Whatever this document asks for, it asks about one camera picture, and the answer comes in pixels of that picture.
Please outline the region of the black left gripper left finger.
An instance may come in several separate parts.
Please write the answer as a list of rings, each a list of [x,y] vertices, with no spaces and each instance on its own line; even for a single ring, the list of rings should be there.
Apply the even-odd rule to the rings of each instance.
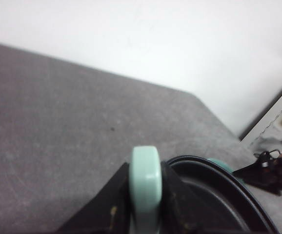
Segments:
[[[131,203],[129,164],[124,163],[84,207],[58,229],[60,234],[127,234]]]

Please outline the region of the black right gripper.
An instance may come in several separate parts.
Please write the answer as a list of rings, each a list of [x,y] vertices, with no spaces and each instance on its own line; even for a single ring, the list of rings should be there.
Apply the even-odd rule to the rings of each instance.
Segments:
[[[256,161],[233,172],[233,176],[243,180],[246,184],[266,192],[282,194],[282,156],[274,157],[279,150],[264,151],[254,154]]]

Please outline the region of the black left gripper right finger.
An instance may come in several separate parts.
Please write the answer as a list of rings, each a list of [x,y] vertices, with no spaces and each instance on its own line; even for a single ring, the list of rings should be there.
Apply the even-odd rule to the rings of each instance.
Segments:
[[[202,224],[193,209],[193,193],[172,167],[161,163],[161,234],[202,234]]]

